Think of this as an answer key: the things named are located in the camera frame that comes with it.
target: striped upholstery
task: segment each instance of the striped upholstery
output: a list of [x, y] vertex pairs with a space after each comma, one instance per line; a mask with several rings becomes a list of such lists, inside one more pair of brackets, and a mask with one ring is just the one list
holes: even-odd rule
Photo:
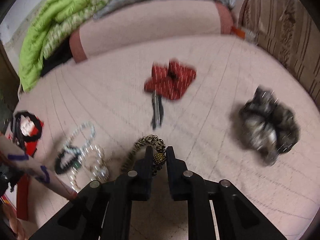
[[320, 108], [320, 32], [299, 0], [249, 0], [244, 26], [277, 58]]

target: green patterned fabric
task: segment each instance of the green patterned fabric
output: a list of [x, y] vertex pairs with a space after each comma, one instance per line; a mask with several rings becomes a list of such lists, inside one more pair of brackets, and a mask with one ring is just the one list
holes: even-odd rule
[[84, 21], [109, 0], [46, 0], [31, 23], [20, 52], [19, 77], [24, 91], [37, 83], [47, 59]]

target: metal rivet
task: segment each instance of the metal rivet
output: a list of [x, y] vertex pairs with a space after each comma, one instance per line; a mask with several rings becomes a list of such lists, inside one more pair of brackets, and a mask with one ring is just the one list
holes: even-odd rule
[[185, 177], [191, 177], [193, 175], [192, 171], [184, 171], [183, 176]]
[[97, 188], [99, 186], [100, 186], [100, 182], [97, 181], [97, 180], [94, 180], [94, 181], [90, 182], [90, 187], [91, 188]]
[[227, 179], [223, 179], [220, 183], [223, 187], [229, 187], [231, 185], [231, 182]]
[[135, 177], [135, 176], [137, 176], [138, 175], [138, 173], [136, 172], [136, 171], [129, 171], [128, 172], [128, 176], [129, 177]]

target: red scrunchie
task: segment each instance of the red scrunchie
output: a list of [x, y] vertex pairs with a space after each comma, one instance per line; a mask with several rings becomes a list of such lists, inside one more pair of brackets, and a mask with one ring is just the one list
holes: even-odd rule
[[184, 95], [195, 78], [196, 70], [176, 59], [169, 61], [169, 67], [153, 63], [151, 78], [145, 82], [144, 90], [156, 91], [158, 95], [167, 99], [177, 100]]

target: white wall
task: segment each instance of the white wall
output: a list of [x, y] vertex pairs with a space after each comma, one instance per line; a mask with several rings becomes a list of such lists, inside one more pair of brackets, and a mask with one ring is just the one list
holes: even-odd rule
[[16, 72], [19, 68], [22, 41], [31, 21], [30, 14], [41, 1], [16, 0], [0, 24], [0, 39]]

